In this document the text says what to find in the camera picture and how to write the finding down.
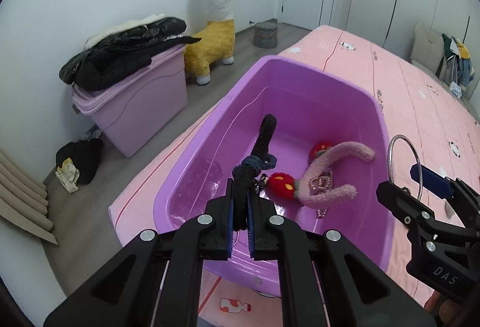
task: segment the pink bedsheet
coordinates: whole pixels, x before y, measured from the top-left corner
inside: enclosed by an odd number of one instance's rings
[[[329,26],[315,29],[280,55],[328,71],[370,92],[382,108],[391,137],[406,135],[415,145],[424,165],[443,176],[459,177],[480,191],[480,165],[476,155],[480,152],[479,126],[438,81],[375,44]],[[110,206],[110,217],[122,245],[141,230],[155,228],[152,214],[155,196],[211,111],[162,151]],[[458,147],[460,157],[455,155],[450,142]],[[414,162],[406,144],[399,142],[395,145],[395,183],[409,187],[416,195],[418,184],[410,179],[409,174]],[[445,202],[426,189],[423,190],[422,201],[435,211],[437,219],[460,225],[456,215],[447,219]],[[423,305],[432,290],[405,271],[410,260],[410,243],[406,233],[405,227],[396,222],[387,273]],[[222,311],[220,304],[225,299],[250,304],[250,307],[244,307],[250,311]],[[215,325],[281,325],[278,298],[257,294],[205,270],[199,314]]]

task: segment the black puffer jacket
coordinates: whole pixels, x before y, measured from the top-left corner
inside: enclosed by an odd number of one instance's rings
[[[71,58],[60,70],[67,84],[87,91],[106,89],[152,62],[152,56],[177,44],[192,44],[198,38],[184,36],[182,19],[166,17],[151,24],[112,34],[91,49]]]

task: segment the purple plastic tub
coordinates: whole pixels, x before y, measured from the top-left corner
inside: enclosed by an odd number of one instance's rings
[[[159,233],[178,228],[203,213],[207,201],[225,194],[233,167],[250,154],[263,116],[277,117],[269,151],[277,167],[299,179],[308,153],[320,140],[357,141],[376,152],[365,163],[348,157],[333,165],[334,185],[351,183],[356,199],[332,206],[324,219],[297,201],[274,200],[279,215],[304,230],[337,229],[384,271],[388,266],[393,216],[377,202],[375,190],[388,179],[388,138],[383,116],[371,95],[335,76],[278,56],[261,58],[230,90],[196,133],[159,190],[154,220]],[[246,231],[234,234],[232,258],[205,261],[221,277],[260,292],[280,294],[276,261],[250,259]]]
[[[106,90],[89,93],[74,84],[73,102],[130,158],[188,105],[184,49],[155,55],[148,67]]]

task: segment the metal ring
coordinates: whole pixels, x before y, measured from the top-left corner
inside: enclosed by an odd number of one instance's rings
[[[420,163],[420,158],[417,154],[417,150],[413,146],[412,142],[407,138],[407,136],[404,135],[395,135],[392,140],[390,140],[390,144],[388,145],[388,179],[390,182],[395,183],[393,180],[393,167],[392,167],[392,156],[393,156],[393,145],[398,139],[402,139],[405,141],[410,149],[413,152],[413,155],[415,157],[415,160],[417,161],[417,167],[418,167],[418,197],[417,200],[421,200],[422,198],[422,189],[423,189],[423,174],[422,174],[422,165]]]

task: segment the wooden floor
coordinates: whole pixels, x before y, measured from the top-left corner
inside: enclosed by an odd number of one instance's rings
[[[68,194],[55,178],[48,185],[49,218],[54,224],[58,246],[44,244],[46,255],[66,295],[71,294],[120,248],[107,208],[128,183],[184,132],[202,114],[233,87],[241,76],[262,56],[277,54],[295,44],[309,31],[279,24],[278,46],[256,48],[253,31],[239,34],[235,43],[235,63],[212,68],[212,81],[206,86],[187,86],[189,105],[158,132],[132,158],[126,159],[105,140],[97,175],[88,186]]]

